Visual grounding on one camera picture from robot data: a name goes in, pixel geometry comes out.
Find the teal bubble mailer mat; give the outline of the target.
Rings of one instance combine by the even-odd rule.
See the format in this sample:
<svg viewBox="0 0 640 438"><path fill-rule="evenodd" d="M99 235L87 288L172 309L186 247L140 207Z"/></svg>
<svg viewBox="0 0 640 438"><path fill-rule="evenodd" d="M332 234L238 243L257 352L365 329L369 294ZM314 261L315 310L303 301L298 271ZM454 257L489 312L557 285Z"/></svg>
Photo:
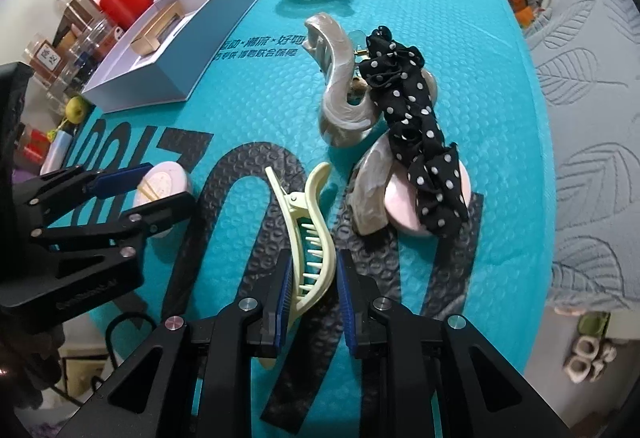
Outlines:
<svg viewBox="0 0 640 438"><path fill-rule="evenodd" d="M437 119L482 207L453 262L437 258L432 237L387 228L364 239L352 228L346 192L368 143L337 149L320 135L324 79L302 46L319 12L350 32L387 26L435 76ZM248 291L288 240L265 168L295 191L325 161L322 211L360 272L414 312L461 311L517 369L529 358L551 279L553 153L506 0L257 0L188 101L94 112L67 160L100 170L178 161L201 198L191 223L149 242L132 310L195 321Z"/></svg>

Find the cream hair claw clip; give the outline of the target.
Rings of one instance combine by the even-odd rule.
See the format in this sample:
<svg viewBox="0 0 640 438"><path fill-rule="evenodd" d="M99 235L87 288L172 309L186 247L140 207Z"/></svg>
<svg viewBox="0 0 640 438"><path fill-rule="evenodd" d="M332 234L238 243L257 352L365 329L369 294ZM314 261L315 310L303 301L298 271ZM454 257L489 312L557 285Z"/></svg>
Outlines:
<svg viewBox="0 0 640 438"><path fill-rule="evenodd" d="M293 291L289 330L302 315L318 305L335 276L334 240L319 205L320 194L330 173L331 165L322 161L311 170L302 191L288 192L273 168L265 168L291 247Z"/></svg>

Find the pink round compact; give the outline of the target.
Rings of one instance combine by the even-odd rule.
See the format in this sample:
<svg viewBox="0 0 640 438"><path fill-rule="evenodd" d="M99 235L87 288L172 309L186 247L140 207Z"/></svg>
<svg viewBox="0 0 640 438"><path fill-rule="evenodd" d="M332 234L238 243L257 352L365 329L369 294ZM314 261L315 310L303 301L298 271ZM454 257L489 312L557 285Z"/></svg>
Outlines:
<svg viewBox="0 0 640 438"><path fill-rule="evenodd" d="M177 161L163 161L145 173L134 193L134 207L183 192L193 193L189 172Z"/></svg>

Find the clear jar brown contents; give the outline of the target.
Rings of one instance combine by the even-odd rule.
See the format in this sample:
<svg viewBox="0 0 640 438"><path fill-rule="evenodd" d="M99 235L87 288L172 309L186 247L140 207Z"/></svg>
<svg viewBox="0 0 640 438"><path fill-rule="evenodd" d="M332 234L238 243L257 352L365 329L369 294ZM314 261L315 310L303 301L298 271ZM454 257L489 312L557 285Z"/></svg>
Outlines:
<svg viewBox="0 0 640 438"><path fill-rule="evenodd" d="M61 13L61 20L54 36L55 43L69 32L78 37L93 29L95 23L105 20L105 15L93 0L56 0L56 9Z"/></svg>

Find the grey leaf pattern chair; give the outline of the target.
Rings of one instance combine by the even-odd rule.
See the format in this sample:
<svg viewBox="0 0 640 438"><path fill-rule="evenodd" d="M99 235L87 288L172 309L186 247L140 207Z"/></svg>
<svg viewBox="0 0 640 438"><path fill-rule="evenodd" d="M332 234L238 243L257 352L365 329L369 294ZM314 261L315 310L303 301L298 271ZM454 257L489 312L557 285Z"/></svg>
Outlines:
<svg viewBox="0 0 640 438"><path fill-rule="evenodd" d="M554 154L548 305L638 310L638 8L632 0L552 0L525 38Z"/></svg>

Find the grey marble claw clip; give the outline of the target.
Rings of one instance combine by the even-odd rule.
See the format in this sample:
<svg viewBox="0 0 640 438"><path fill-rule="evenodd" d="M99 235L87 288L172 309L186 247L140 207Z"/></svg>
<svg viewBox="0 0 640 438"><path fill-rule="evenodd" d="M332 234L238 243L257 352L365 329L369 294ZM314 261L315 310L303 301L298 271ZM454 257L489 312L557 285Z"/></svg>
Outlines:
<svg viewBox="0 0 640 438"><path fill-rule="evenodd" d="M326 12L304 21L307 37L304 50L316 61L323 77L319 128L322 138L334 147L354 146L362 141L378 123L380 110L364 85L358 104L350 104L356 62L352 42L343 27Z"/></svg>

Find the black polka dot scrunchie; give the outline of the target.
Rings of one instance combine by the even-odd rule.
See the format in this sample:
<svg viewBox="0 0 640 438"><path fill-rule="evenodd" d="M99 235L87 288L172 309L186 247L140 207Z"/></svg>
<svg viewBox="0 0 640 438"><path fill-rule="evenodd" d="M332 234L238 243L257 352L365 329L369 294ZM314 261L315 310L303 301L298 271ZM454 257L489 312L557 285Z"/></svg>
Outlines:
<svg viewBox="0 0 640 438"><path fill-rule="evenodd" d="M384 114L395 161L407 169L436 157L459 161L457 144L447 143L440 129L419 49L397 42L385 26L372 30L367 47L369 58L360 63L360 74ZM462 206L459 216L465 222L467 212Z"/></svg>

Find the pink round mirror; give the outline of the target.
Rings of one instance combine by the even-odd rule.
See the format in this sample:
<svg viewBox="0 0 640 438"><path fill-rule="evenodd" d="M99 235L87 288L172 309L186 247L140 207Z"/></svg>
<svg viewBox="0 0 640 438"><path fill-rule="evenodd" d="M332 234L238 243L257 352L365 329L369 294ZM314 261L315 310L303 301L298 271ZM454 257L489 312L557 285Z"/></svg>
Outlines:
<svg viewBox="0 0 640 438"><path fill-rule="evenodd" d="M464 164L449 156L407 169L393 163L383 205L388 220L414 236L451 239L462 229L462 206L471 214L471 180Z"/></svg>

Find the gold rectangular box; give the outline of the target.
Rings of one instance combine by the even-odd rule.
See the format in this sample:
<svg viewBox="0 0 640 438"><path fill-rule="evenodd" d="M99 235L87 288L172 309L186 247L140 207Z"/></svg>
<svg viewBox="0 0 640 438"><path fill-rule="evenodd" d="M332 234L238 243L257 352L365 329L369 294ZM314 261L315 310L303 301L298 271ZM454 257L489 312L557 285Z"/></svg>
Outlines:
<svg viewBox="0 0 640 438"><path fill-rule="evenodd" d="M155 53L179 25L184 16L180 2L166 5L157 12L131 41L131 49L140 56Z"/></svg>

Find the white lavender gift box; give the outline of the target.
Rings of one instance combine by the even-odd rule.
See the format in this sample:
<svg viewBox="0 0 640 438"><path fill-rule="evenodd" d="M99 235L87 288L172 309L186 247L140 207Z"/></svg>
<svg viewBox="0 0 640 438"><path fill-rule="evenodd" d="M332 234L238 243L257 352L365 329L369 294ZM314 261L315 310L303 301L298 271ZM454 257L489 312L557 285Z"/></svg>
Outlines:
<svg viewBox="0 0 640 438"><path fill-rule="evenodd" d="M130 43L166 5L180 2L184 16L148 56ZM184 102L236 24L257 0L154 0L94 71L82 97L104 113Z"/></svg>

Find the gold flower hair clip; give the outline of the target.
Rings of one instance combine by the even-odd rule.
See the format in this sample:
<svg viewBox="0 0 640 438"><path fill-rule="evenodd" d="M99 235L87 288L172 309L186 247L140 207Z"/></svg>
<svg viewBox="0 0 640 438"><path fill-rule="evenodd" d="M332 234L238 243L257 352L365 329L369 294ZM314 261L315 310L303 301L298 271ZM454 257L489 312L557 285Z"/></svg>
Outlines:
<svg viewBox="0 0 640 438"><path fill-rule="evenodd" d="M347 93L347 102L350 105L358 105L362 102L369 86L367 81L360 74L360 63L369 58L367 47L367 36L361 30L353 30L348 34L352 49L354 50L355 68L352 74L352 82Z"/></svg>

